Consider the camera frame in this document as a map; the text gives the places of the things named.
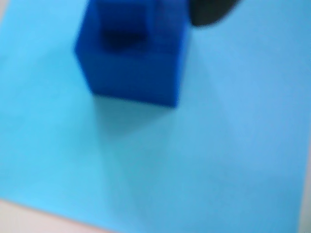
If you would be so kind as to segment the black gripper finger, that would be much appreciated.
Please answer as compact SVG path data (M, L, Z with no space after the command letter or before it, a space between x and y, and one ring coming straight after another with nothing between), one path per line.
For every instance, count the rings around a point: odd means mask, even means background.
M189 16L192 26L210 26L223 20L240 0L190 0Z

